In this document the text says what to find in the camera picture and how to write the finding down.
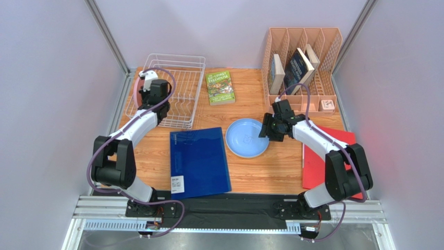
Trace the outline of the blue plate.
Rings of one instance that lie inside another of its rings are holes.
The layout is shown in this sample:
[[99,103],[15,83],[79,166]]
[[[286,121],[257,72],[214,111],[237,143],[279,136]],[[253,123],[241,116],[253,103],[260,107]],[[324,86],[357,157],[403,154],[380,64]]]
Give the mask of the blue plate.
[[262,123],[251,118],[234,121],[227,129],[225,142],[232,153],[242,158],[255,158],[263,154],[269,139],[259,137]]

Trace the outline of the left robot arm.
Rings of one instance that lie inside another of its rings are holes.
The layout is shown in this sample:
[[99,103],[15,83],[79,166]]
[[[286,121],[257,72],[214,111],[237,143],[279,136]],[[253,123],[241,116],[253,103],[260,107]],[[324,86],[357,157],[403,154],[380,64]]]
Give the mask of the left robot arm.
[[166,118],[171,92],[168,81],[153,80],[150,90],[141,91],[142,105],[130,121],[113,134],[95,139],[87,180],[90,185],[100,183],[105,186],[103,189],[96,187],[96,191],[121,192],[140,204],[159,204],[157,191],[137,177],[134,148]]

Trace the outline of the pink plate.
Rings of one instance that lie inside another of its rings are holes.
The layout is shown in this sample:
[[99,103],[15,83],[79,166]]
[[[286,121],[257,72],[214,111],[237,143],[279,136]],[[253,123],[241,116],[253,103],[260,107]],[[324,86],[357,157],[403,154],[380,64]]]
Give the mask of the pink plate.
[[133,94],[132,99],[134,101],[134,106],[139,107],[142,104],[142,97],[139,91],[143,89],[144,80],[141,80],[140,77],[137,77],[134,86],[133,86]]

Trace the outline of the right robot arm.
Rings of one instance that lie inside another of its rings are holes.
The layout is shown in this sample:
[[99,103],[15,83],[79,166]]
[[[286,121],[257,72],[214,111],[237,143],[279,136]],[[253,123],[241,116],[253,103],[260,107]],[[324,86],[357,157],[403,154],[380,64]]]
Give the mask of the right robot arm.
[[288,100],[277,99],[273,113],[266,113],[259,136],[281,142],[285,136],[302,142],[314,151],[325,163],[325,181],[298,196],[304,209],[349,199],[363,203],[366,191],[373,186],[364,148],[347,144],[320,129],[308,116],[296,115]]

